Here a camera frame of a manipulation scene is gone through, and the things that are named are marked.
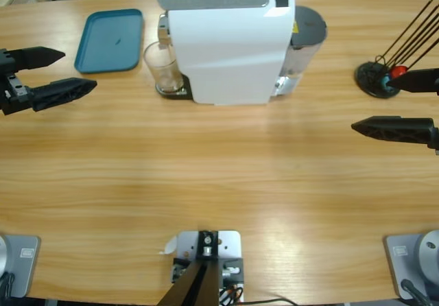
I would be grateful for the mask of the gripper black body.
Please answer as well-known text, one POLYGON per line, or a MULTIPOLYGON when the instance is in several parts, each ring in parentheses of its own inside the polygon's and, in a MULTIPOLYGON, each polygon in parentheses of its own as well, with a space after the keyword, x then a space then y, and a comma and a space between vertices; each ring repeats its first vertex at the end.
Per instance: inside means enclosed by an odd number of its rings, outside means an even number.
POLYGON ((1 111, 10 115, 32 107, 34 92, 17 78, 16 73, 30 68, 34 48, 1 49, 1 111))

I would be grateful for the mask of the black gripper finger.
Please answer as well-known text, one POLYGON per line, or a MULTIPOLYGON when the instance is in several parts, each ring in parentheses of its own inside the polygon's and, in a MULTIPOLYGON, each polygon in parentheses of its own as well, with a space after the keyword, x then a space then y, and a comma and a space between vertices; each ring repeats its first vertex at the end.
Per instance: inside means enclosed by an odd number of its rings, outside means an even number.
POLYGON ((438 148, 438 128, 432 118, 372 116, 351 124, 358 133, 372 139, 424 144, 438 148))
POLYGON ((410 93, 438 94, 438 72, 439 68, 408 71, 390 80, 388 86, 410 93))
POLYGON ((64 57, 64 52, 47 47, 29 47, 13 51, 18 70, 47 67, 64 57))
POLYGON ((89 94, 95 87, 95 80, 67 78, 32 89, 32 109, 45 110, 72 102, 89 94))

